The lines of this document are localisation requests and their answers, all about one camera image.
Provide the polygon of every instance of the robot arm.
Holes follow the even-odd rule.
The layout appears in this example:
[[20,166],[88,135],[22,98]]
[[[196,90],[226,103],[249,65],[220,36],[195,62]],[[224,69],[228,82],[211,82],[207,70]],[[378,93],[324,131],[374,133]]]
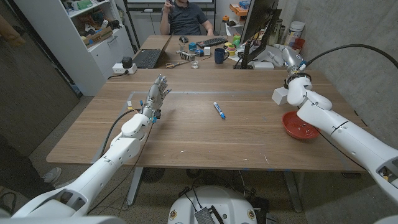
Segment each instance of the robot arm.
[[[287,58],[301,58],[287,47],[279,48],[285,61]],[[398,203],[398,150],[334,112],[330,100],[311,91],[311,77],[303,72],[301,65],[301,62],[293,60],[285,63],[289,72],[287,101],[293,106],[300,106],[297,116],[343,146],[347,155],[358,161],[380,188]]]
[[135,157],[146,138],[142,127],[154,123],[160,117],[163,99],[171,91],[165,91],[166,77],[159,77],[151,86],[142,114],[135,114],[123,124],[121,133],[111,142],[109,150],[89,167],[73,183],[44,193],[32,199],[12,218],[23,217],[80,217],[86,215],[90,205],[114,173],[128,160]]

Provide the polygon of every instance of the electrical outlet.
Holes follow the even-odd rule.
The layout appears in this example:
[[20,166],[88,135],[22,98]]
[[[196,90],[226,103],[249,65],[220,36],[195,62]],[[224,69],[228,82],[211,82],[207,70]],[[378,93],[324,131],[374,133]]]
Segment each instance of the electrical outlet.
[[115,74],[124,74],[126,70],[129,71],[128,74],[134,74],[137,71],[137,65],[134,63],[131,68],[123,68],[122,63],[116,63],[112,69]]

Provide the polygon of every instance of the blue mug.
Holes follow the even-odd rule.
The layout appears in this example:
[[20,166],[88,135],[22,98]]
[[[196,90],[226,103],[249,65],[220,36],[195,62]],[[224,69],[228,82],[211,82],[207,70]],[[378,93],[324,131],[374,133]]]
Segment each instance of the blue mug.
[[229,52],[227,52],[225,49],[218,48],[214,50],[214,60],[217,64],[222,64],[228,57]]

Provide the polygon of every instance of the scissors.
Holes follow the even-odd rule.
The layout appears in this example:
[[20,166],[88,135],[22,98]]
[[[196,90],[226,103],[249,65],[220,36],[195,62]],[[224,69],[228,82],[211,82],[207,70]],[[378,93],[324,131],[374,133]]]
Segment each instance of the scissors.
[[179,65],[182,65],[182,64],[185,64],[185,63],[188,63],[189,61],[186,61],[186,62],[177,62],[177,63],[175,63],[175,64],[173,64],[173,63],[166,63],[166,68],[174,68],[174,67],[176,67],[176,66],[179,66]]

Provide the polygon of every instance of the gray t-shirt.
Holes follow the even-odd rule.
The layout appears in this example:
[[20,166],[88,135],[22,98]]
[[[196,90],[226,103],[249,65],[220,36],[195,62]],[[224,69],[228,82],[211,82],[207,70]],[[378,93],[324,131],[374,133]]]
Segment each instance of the gray t-shirt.
[[169,13],[170,34],[201,35],[199,25],[206,22],[207,18],[199,6],[187,3],[187,7],[180,7],[174,2],[175,7]]

